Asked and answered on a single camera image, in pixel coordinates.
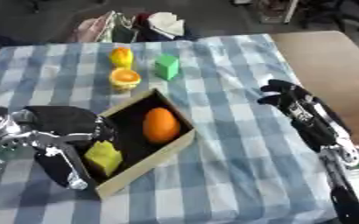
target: orange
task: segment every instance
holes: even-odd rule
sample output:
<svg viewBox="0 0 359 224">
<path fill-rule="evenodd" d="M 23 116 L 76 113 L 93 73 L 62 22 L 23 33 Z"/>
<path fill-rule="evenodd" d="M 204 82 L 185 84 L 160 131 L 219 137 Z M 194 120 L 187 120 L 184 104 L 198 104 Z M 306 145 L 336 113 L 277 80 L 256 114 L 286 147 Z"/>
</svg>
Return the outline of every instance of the orange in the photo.
<svg viewBox="0 0 359 224">
<path fill-rule="evenodd" d="M 117 68 L 109 76 L 110 83 L 119 90 L 135 88 L 140 83 L 140 75 L 127 68 Z"/>
<path fill-rule="evenodd" d="M 154 108 L 145 116 L 143 133 L 150 143 L 164 144 L 180 133 L 180 123 L 167 109 Z"/>
</svg>

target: green block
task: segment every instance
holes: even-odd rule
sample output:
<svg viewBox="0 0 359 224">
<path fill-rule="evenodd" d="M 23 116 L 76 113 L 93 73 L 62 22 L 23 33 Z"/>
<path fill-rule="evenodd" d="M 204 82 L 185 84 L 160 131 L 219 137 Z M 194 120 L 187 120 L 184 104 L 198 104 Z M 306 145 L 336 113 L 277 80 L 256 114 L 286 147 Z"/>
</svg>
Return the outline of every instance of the green block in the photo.
<svg viewBox="0 0 359 224">
<path fill-rule="evenodd" d="M 155 63 L 156 75 L 167 81 L 177 75 L 179 69 L 179 59 L 171 55 L 163 54 Z"/>
</svg>

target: robotic arm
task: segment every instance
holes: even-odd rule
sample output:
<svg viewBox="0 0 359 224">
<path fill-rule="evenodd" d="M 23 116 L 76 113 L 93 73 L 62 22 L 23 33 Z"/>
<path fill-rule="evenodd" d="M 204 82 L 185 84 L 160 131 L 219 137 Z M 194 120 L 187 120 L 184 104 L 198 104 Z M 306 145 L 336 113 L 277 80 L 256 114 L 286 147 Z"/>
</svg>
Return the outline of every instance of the robotic arm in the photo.
<svg viewBox="0 0 359 224">
<path fill-rule="evenodd" d="M 270 80 L 263 92 L 276 92 L 257 102 L 270 104 L 292 119 L 303 141 L 316 152 L 328 175 L 331 200 L 341 223 L 359 223 L 359 146 L 339 116 L 304 88 Z"/>
<path fill-rule="evenodd" d="M 108 120 L 82 108 L 31 106 L 11 114 L 0 108 L 0 170 L 13 154 L 33 148 L 35 160 L 52 180 L 84 190 L 91 179 L 78 150 L 95 141 L 112 142 L 114 135 Z"/>
</svg>

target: halved orange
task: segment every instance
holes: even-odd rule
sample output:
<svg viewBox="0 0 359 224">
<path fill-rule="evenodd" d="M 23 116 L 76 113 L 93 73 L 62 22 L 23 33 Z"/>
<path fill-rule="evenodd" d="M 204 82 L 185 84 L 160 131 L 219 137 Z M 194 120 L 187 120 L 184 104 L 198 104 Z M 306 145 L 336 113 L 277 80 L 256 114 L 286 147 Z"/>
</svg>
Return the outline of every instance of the halved orange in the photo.
<svg viewBox="0 0 359 224">
<path fill-rule="evenodd" d="M 109 81 L 116 88 L 134 88 L 140 83 L 141 77 L 135 71 L 120 67 L 111 72 Z"/>
</svg>

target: metal robot hand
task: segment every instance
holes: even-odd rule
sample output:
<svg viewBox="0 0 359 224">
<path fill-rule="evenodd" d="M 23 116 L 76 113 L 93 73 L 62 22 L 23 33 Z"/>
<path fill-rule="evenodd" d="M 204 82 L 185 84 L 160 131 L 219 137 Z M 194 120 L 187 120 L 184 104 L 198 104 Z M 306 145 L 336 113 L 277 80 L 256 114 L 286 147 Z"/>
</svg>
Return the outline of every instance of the metal robot hand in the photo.
<svg viewBox="0 0 359 224">
<path fill-rule="evenodd" d="M 276 92 L 257 102 L 270 104 L 292 119 L 304 142 L 315 151 L 327 172 L 331 200 L 342 223 L 359 223 L 359 146 L 339 116 L 304 88 L 269 80 L 263 92 Z"/>
<path fill-rule="evenodd" d="M 75 148 L 113 136 L 111 123 L 82 108 L 30 106 L 12 114 L 0 108 L 0 170 L 14 152 L 33 148 L 35 160 L 52 180 L 83 190 L 91 180 Z"/>
</svg>

